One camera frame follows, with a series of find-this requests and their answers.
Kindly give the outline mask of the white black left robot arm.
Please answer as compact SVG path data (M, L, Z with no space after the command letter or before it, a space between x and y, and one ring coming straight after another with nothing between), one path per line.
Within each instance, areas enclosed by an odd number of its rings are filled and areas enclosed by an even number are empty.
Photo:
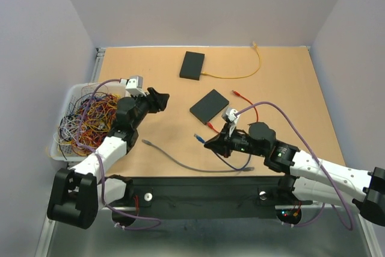
M105 171L126 156L138 139L138 127L148 114L164 111L170 96L150 87L138 96L117 102L111 130L97 149L71 169L56 172L47 217L54 221L89 228L100 209L107 206L106 192L120 205L133 201L134 191L123 178L106 178Z

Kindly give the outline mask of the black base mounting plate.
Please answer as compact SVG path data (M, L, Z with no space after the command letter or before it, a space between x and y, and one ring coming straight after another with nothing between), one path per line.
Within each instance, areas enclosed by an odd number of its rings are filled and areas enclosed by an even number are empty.
M268 218L297 225L305 205L281 176L129 178L125 195L110 204L162 220Z

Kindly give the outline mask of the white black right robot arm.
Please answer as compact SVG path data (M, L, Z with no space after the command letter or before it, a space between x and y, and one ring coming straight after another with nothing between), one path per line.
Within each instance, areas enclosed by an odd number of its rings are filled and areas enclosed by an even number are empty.
M280 201L317 201L357 212L367 221L384 226L384 169L352 169L279 141L264 122L255 122L248 132L226 123L221 132L204 143L215 154L228 158L233 151L264 158L270 170L283 173L277 187Z

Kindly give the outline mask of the white plastic basket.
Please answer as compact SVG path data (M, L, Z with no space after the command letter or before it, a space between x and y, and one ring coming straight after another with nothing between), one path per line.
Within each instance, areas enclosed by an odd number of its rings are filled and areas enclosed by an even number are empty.
M117 82L109 82L99 89L97 86L97 83L77 84L67 93L50 148L54 160L78 163L90 151L78 146L76 137L93 148L106 137L115 119L117 101L128 93Z

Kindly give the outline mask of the aluminium frame rail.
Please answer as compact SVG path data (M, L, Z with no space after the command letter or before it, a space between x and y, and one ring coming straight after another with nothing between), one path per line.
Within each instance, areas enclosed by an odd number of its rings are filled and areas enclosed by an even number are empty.
M374 228L356 217L346 230L326 207L314 224L289 228L258 218L166 220L149 231L114 227L104 210L82 230L46 221L37 256L381 256Z

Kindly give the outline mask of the black network switch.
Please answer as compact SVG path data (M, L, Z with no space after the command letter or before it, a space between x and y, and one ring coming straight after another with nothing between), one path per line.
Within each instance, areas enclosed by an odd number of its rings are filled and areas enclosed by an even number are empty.
M215 89L211 90L203 98L201 98L190 109L190 113L196 117L202 124L206 125L218 113L220 113L229 104L226 99Z
M204 59L205 54L186 51L179 77L198 81L202 72Z

